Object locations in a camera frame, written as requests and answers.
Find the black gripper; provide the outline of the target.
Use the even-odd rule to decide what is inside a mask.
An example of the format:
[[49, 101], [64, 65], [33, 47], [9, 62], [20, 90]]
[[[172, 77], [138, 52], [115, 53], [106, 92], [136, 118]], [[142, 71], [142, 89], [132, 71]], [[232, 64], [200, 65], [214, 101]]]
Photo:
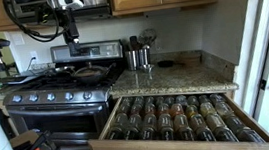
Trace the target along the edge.
[[80, 50], [79, 31], [76, 27], [76, 21], [72, 15], [72, 11], [59, 10], [57, 11], [59, 26], [63, 28], [63, 37], [66, 41], [70, 53], [78, 53]]

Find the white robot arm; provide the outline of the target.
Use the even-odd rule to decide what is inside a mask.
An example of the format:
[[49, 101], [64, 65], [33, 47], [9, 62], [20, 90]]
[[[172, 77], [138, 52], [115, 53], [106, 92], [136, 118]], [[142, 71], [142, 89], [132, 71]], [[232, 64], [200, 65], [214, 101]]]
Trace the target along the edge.
[[73, 12], [83, 6], [80, 0], [46, 0], [51, 6], [53, 12], [56, 13], [59, 26], [63, 28], [64, 41], [71, 53], [79, 52], [79, 31], [74, 21]]

